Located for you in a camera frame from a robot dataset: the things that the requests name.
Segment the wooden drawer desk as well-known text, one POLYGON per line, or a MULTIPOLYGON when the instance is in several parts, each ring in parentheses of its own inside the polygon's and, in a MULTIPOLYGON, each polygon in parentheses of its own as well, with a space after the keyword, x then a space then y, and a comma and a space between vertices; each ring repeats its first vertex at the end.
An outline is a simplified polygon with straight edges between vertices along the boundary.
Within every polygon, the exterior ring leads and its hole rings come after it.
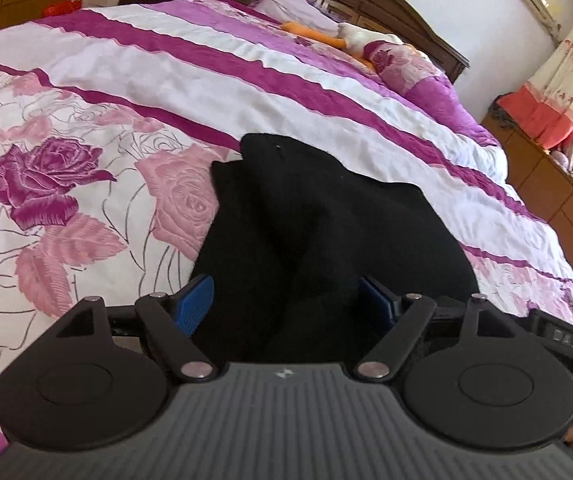
POLYGON ((527 208, 558 234, 573 268, 573 178, 502 110, 487 112, 482 126, 499 140, 508 157, 508 182, 527 208))

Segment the red bag on floor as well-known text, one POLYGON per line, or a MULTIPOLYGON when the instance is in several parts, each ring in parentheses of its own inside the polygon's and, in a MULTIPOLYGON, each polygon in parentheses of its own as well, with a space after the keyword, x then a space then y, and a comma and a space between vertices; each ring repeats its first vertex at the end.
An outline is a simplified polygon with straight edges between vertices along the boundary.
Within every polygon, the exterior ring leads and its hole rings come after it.
POLYGON ((50 4, 50 6, 46 6, 44 10, 42 10, 41 12, 41 17, 54 18, 55 16, 71 14, 80 10, 81 7, 82 7, 82 0, 59 1, 50 4))

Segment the black small garment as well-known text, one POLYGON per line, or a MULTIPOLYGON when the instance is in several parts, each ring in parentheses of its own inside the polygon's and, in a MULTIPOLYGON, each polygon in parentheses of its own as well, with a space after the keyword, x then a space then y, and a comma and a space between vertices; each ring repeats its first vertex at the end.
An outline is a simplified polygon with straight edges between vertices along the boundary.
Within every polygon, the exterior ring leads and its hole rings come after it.
POLYGON ((355 360, 387 332, 363 281, 465 301, 477 278, 457 240, 411 183, 380 182, 330 154, 249 133, 241 156, 210 167, 219 208, 194 270, 213 278, 193 334, 217 362, 355 360))

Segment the cream and coral curtain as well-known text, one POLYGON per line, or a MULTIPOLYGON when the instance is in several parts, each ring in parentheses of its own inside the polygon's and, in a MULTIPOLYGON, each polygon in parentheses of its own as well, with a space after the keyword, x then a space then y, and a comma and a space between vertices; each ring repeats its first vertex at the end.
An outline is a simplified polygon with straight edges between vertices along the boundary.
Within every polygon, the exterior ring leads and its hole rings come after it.
POLYGON ((573 27, 536 73, 497 104, 542 148, 573 157, 573 27))

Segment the pink floral bed quilt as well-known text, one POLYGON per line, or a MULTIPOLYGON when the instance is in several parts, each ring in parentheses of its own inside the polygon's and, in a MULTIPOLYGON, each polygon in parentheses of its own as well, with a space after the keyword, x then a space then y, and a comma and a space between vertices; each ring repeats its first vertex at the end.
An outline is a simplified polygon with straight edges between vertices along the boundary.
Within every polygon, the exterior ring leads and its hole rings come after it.
POLYGON ((0 30, 0 479, 573 479, 573 374, 513 320, 573 325, 559 237, 446 77, 366 53, 233 0, 0 30), (477 292, 401 295, 355 360, 209 359, 169 297, 249 133, 416 185, 477 292))

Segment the lilac pillow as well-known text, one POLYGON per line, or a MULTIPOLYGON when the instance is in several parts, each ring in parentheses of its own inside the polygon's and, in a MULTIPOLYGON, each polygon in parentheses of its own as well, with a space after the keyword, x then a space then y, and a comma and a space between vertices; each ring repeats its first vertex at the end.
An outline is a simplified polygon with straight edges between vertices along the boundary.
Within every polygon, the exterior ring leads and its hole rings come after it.
POLYGON ((248 6, 280 24, 297 23, 331 37, 336 37, 339 31, 337 22, 309 0, 252 0, 248 6))

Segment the white goose plush toy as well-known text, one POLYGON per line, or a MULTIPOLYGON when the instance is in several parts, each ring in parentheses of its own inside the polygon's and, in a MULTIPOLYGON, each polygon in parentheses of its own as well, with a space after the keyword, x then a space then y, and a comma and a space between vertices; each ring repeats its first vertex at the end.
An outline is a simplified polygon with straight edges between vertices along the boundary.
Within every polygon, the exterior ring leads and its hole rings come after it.
POLYGON ((383 34, 374 30, 365 29, 349 23, 340 23, 337 25, 337 36, 320 32, 320 30, 307 27, 305 25, 288 22, 281 25, 281 29, 290 34, 312 39, 342 50, 356 61, 363 63, 364 66, 372 68, 372 64, 365 57, 365 49, 372 42, 383 41, 388 44, 397 44, 400 46, 403 42, 393 34, 383 34))

